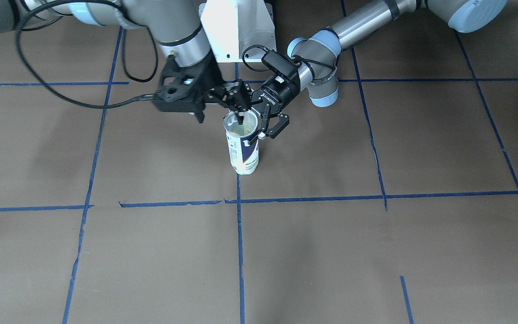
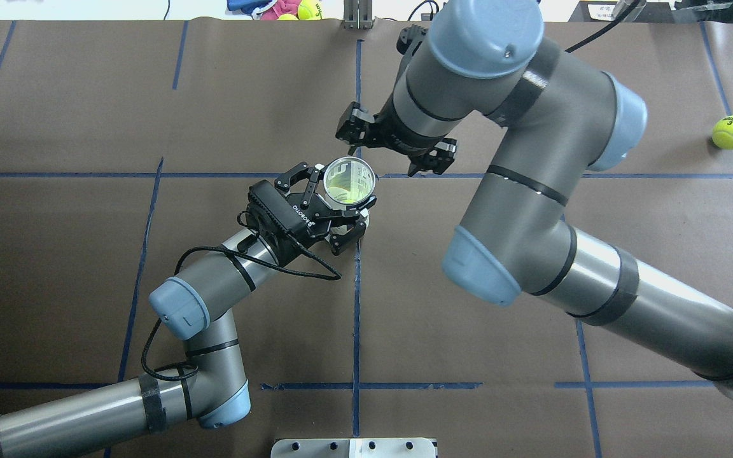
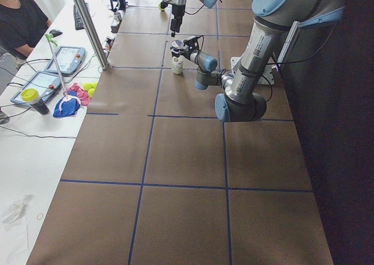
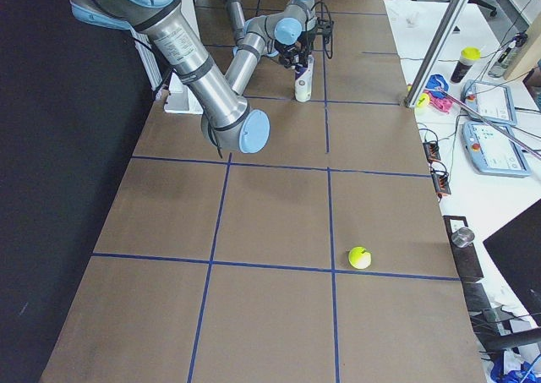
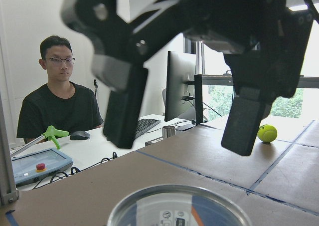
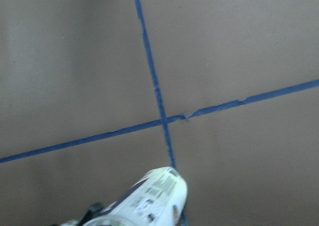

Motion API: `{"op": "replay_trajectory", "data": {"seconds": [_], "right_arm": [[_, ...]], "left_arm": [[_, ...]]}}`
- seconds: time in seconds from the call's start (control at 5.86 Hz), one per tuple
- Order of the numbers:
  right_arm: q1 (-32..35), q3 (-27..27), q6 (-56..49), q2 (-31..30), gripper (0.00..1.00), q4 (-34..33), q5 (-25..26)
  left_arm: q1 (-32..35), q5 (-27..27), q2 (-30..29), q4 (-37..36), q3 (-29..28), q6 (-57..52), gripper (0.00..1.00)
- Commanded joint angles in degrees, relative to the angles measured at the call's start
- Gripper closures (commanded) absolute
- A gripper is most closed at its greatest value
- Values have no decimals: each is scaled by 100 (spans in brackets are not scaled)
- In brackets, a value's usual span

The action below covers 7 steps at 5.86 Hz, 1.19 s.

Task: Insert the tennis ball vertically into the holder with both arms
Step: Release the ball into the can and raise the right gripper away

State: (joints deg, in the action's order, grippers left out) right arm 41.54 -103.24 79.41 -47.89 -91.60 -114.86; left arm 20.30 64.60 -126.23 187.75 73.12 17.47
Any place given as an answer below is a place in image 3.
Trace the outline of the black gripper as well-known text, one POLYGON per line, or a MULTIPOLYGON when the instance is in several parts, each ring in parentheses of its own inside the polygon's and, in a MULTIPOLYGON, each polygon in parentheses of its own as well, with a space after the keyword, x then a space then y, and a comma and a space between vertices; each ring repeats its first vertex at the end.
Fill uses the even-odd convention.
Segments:
POLYGON ((170 30, 171 37, 175 37, 180 32, 182 18, 184 16, 184 5, 172 4, 172 14, 174 18, 171 20, 170 30))
POLYGON ((171 47, 171 57, 172 61, 175 59, 178 60, 180 56, 189 61, 196 61, 197 55, 199 52, 199 43, 198 39, 183 40, 183 48, 180 47, 171 47))

